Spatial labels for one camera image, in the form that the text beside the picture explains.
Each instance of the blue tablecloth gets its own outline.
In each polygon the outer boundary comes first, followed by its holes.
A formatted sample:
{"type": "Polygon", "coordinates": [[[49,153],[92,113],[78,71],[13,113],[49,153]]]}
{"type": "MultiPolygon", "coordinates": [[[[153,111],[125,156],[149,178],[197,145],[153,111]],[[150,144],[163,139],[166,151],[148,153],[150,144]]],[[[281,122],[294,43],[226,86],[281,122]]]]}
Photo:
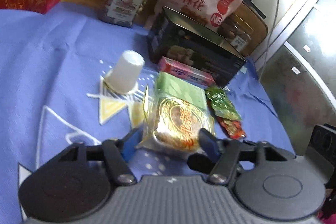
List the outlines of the blue tablecloth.
{"type": "MultiPolygon", "coordinates": [[[[124,50],[132,49],[146,60],[140,98],[157,74],[148,59],[146,35],[137,26],[101,22],[93,10],[75,4],[58,4],[46,15],[0,10],[0,223],[22,221],[18,186],[66,146],[99,144],[131,130],[127,108],[100,125],[99,99],[87,93],[104,95],[101,76],[124,50]]],[[[249,140],[293,151],[251,62],[229,89],[249,140]]],[[[218,125],[216,133],[224,137],[218,125]]],[[[143,174],[193,173],[183,160],[144,150],[129,165],[138,179],[143,174]]]]}

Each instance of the cardboard box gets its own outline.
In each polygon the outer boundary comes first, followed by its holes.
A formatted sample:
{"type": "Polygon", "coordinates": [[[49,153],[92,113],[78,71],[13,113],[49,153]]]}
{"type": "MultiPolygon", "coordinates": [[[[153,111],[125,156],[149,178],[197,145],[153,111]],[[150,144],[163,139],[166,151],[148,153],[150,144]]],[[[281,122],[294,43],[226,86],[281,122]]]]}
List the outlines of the cardboard box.
{"type": "Polygon", "coordinates": [[[164,7],[147,37],[152,62],[162,56],[212,75],[225,86],[246,60],[222,36],[170,8],[164,7]]]}

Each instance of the gold lid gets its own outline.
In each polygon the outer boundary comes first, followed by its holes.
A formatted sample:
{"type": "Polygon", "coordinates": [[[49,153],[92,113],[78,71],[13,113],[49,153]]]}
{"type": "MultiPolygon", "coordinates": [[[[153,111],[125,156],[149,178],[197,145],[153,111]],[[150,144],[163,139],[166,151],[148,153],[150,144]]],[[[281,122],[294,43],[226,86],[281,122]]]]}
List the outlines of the gold lid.
{"type": "Polygon", "coordinates": [[[237,16],[236,14],[232,14],[231,18],[237,22],[240,26],[242,26],[244,28],[244,32],[246,32],[247,34],[251,35],[253,34],[254,30],[250,27],[250,25],[248,25],[244,20],[242,20],[239,16],[237,16]]]}

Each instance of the white paper cup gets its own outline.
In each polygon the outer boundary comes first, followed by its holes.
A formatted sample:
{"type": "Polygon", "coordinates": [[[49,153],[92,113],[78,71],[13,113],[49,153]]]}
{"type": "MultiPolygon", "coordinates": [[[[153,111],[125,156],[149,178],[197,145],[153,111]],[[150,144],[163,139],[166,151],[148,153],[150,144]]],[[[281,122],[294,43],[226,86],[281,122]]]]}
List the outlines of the white paper cup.
{"type": "Polygon", "coordinates": [[[116,66],[104,78],[107,86],[119,94],[126,94],[136,89],[144,64],[143,57],[137,52],[123,52],[116,66]]]}

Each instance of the yellow triangle pattern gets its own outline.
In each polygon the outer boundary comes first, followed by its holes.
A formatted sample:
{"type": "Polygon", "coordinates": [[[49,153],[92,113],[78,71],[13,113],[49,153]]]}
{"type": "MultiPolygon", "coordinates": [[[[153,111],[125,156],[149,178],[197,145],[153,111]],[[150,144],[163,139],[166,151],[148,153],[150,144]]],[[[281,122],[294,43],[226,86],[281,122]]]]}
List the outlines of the yellow triangle pattern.
{"type": "Polygon", "coordinates": [[[132,128],[137,128],[143,123],[145,118],[143,114],[142,102],[130,102],[128,104],[128,115],[132,128]]]}
{"type": "Polygon", "coordinates": [[[99,123],[103,125],[109,119],[111,119],[115,114],[121,111],[123,108],[126,107],[126,103],[117,101],[113,98],[99,99],[99,123]]]}

